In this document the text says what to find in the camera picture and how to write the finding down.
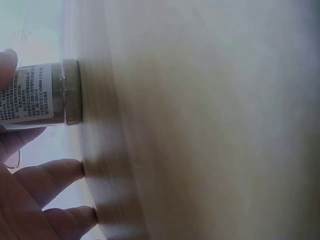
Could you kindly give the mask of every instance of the metal cap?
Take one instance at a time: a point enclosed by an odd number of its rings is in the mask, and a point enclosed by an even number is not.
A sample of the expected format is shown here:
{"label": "metal cap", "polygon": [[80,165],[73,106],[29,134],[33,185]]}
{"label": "metal cap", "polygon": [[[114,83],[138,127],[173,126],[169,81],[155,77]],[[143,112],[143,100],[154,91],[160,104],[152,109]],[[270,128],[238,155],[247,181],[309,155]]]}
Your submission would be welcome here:
{"label": "metal cap", "polygon": [[77,60],[62,61],[64,94],[64,117],[67,125],[79,124],[82,120],[82,91],[80,70]]}

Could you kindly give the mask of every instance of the finger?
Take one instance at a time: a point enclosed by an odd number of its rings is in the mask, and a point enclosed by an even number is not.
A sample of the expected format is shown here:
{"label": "finger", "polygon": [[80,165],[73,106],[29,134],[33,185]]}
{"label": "finger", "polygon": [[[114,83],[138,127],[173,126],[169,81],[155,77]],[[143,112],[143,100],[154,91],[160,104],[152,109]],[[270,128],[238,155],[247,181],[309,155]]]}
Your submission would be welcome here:
{"label": "finger", "polygon": [[50,161],[20,169],[13,174],[40,208],[44,208],[73,182],[84,177],[81,162],[75,159]]}
{"label": "finger", "polygon": [[95,210],[89,206],[53,208],[43,213],[61,240],[80,240],[98,222]]}
{"label": "finger", "polygon": [[0,163],[4,163],[12,154],[42,134],[45,129],[41,127],[0,134]]}
{"label": "finger", "polygon": [[0,90],[6,88],[15,74],[18,64],[17,53],[12,49],[0,52]]}

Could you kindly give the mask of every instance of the light wood table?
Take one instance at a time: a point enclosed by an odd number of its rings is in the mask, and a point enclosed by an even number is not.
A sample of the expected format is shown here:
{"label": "light wood table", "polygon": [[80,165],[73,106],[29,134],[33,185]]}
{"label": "light wood table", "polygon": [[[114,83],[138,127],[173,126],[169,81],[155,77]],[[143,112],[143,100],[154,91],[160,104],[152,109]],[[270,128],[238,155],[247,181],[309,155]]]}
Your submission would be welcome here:
{"label": "light wood table", "polygon": [[108,239],[320,235],[310,1],[73,0],[87,182]]}

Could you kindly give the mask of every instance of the skin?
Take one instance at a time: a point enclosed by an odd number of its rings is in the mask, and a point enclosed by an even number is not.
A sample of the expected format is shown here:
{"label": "skin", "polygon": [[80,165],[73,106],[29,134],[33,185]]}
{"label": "skin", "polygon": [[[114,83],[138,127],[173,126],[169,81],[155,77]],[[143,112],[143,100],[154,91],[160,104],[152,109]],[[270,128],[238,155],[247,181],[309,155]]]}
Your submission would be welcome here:
{"label": "skin", "polygon": [[[0,52],[0,90],[10,82],[17,62],[12,49]],[[9,156],[43,131],[0,134],[0,239],[79,240],[97,224],[95,211],[88,206],[42,211],[67,186],[84,177],[81,162],[55,160],[14,174],[5,167]]]}

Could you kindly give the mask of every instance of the white label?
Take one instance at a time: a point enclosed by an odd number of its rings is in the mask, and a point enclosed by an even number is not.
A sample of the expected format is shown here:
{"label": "white label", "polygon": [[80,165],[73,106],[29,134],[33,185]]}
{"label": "white label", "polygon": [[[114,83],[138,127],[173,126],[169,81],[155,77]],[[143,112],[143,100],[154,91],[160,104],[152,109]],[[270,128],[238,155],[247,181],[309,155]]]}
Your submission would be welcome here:
{"label": "white label", "polygon": [[0,91],[0,125],[53,116],[52,65],[18,68],[10,84]]}

